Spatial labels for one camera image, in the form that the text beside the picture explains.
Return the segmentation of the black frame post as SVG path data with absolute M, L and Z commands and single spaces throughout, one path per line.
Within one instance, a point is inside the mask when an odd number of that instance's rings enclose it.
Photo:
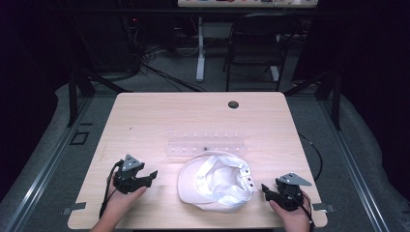
M 70 104 L 70 119 L 68 128 L 73 125 L 77 118 L 77 92 L 74 72 L 71 73 L 69 79 L 69 104 Z
M 338 72 L 335 72 L 334 80 L 334 90 L 333 90 L 333 101 L 332 101 L 332 122 L 335 128 L 339 131 L 339 109 L 340 109 L 340 76 Z

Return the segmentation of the clear acrylic rack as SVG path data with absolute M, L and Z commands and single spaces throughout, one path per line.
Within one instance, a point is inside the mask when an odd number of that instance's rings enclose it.
M 237 131 L 172 131 L 168 135 L 166 154 L 171 158 L 193 158 L 204 152 L 225 152 L 244 157 L 245 136 Z

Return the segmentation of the person's left hand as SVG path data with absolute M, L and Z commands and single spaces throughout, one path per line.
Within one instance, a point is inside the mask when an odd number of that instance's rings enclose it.
M 102 216 L 104 218 L 123 217 L 132 207 L 133 203 L 141 197 L 146 190 L 146 187 L 142 187 L 132 193 L 122 193 L 113 186 L 113 181 L 110 181 L 107 203 Z

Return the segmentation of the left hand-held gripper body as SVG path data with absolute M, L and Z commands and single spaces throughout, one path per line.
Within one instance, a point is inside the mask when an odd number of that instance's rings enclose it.
M 142 188 L 143 182 L 149 180 L 147 176 L 137 177 L 136 174 L 145 166 L 131 155 L 120 160 L 119 170 L 116 172 L 113 186 L 122 193 L 134 192 Z

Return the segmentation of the black tape square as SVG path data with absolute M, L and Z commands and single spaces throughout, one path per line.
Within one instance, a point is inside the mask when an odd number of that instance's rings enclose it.
M 73 135 L 73 137 L 72 137 L 72 139 L 71 139 L 71 141 L 70 141 L 70 144 L 71 144 L 71 145 L 84 145 L 85 142 L 86 142 L 87 139 L 88 139 L 88 136 L 89 136 L 89 132 L 88 132 L 88 131 L 79 131 L 79 130 L 77 130 L 77 131 L 74 133 L 74 135 Z

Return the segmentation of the black chair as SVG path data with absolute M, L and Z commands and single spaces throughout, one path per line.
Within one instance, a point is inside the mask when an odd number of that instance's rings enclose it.
M 287 58 L 290 40 L 300 25 L 292 14 L 246 14 L 233 22 L 223 71 L 226 72 L 225 91 L 230 89 L 231 67 L 278 68 L 276 91 Z

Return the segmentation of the grey tape piece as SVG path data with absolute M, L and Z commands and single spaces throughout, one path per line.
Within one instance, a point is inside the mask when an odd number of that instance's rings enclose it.
M 69 215 L 72 211 L 77 211 L 77 210 L 83 210 L 86 207 L 85 202 L 80 202 L 80 203 L 74 203 L 72 206 L 64 208 L 61 212 L 62 216 L 67 216 Z
M 326 203 L 314 203 L 312 208 L 314 211 L 323 211 L 325 213 L 333 213 L 337 210 L 334 205 Z

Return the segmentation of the white cap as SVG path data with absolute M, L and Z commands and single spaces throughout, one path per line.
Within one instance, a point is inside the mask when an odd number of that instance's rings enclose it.
M 177 190 L 184 203 L 207 212 L 230 214 L 248 203 L 257 188 L 244 159 L 206 151 L 181 168 Z

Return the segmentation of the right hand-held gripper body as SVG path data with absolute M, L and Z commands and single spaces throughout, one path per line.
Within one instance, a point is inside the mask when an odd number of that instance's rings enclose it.
M 277 192 L 274 201 L 282 209 L 292 212 L 303 205 L 301 186 L 311 186 L 311 182 L 290 172 L 276 178 Z

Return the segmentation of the aluminium floor rail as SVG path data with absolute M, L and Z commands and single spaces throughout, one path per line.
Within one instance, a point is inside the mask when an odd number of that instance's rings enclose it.
M 356 163 L 353 154 L 343 132 L 338 130 L 335 126 L 332 116 L 331 108 L 326 101 L 319 101 L 319 107 L 325 117 L 325 120 L 330 128 L 332 135 L 335 137 L 337 144 L 341 150 L 341 159 L 343 160 L 344 166 L 348 172 L 350 180 L 352 181 L 356 192 L 362 202 L 362 205 L 366 211 L 367 217 L 372 225 L 374 232 L 391 232 L 386 221 L 384 220 L 380 209 L 373 197 L 373 194 L 368 188 L 366 180 Z
M 77 118 L 69 128 L 69 104 L 58 102 L 40 142 L 0 202 L 0 232 L 19 232 L 25 226 L 93 101 L 91 98 L 85 98 L 80 102 Z

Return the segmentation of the person's right hand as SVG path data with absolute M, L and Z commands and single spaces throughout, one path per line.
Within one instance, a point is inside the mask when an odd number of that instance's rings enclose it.
M 295 211 L 288 212 L 282 209 L 281 206 L 275 201 L 270 201 L 269 205 L 281 218 L 283 228 L 284 228 L 285 223 L 290 223 L 291 221 L 297 221 L 297 222 L 305 221 L 305 222 L 310 223 L 310 219 L 309 219 L 310 199 L 305 192 L 304 192 L 304 205 L 302 207 L 299 207 Z

